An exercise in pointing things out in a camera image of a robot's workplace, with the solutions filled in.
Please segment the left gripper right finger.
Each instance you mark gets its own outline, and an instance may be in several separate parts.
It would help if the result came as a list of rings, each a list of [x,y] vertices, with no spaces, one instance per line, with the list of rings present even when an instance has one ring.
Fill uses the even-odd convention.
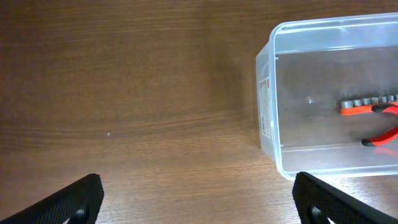
[[[307,172],[297,173],[292,195],[300,221],[304,224],[397,224],[396,218]]]

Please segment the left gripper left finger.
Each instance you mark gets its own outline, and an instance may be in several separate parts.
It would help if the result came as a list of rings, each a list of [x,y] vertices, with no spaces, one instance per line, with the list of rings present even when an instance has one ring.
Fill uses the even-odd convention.
[[[1,223],[96,223],[104,198],[100,175],[88,174]]]

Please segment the orange socket bit rail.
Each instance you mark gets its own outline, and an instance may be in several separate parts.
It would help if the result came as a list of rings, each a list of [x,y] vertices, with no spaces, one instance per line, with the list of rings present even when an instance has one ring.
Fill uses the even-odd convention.
[[[397,95],[382,95],[370,98],[360,98],[355,100],[344,100],[341,102],[340,114],[343,116],[353,116],[358,114],[372,113],[372,107],[380,104],[397,105]]]

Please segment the red handled small cutters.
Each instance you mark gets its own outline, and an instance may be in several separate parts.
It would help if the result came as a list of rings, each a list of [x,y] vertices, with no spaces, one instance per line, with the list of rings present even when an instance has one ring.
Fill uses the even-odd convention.
[[[377,133],[373,132],[372,136],[363,138],[361,144],[367,147],[376,147],[389,144],[393,140],[397,139],[397,122],[393,121],[393,116],[397,120],[397,105],[386,103],[380,105],[374,105],[371,111],[378,114],[383,119],[379,120],[379,123],[374,123],[377,128]]]

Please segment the clear plastic container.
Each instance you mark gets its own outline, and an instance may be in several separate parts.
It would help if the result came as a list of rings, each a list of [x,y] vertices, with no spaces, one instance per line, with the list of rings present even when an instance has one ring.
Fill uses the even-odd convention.
[[[279,174],[397,174],[397,139],[367,147],[378,114],[340,114],[341,102],[397,95],[397,14],[276,26],[256,57],[261,147]]]

